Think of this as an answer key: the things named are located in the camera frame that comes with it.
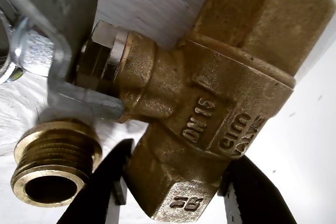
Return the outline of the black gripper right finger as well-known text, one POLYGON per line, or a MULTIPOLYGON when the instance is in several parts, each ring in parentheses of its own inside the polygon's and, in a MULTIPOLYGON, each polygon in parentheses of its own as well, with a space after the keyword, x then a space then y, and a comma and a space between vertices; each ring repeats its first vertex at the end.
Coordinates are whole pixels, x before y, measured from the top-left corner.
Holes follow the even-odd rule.
POLYGON ((230 162, 218 195, 227 223, 296 223, 278 188, 247 156, 230 162))

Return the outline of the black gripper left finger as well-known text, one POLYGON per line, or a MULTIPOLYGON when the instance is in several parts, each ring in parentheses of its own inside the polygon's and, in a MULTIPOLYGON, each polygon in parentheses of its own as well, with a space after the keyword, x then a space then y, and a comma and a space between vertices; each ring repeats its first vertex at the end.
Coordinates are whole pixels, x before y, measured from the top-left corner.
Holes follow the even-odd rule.
POLYGON ((120 207, 127 200, 123 169, 133 149, 133 139, 119 142, 100 163, 57 222, 119 223, 120 207))

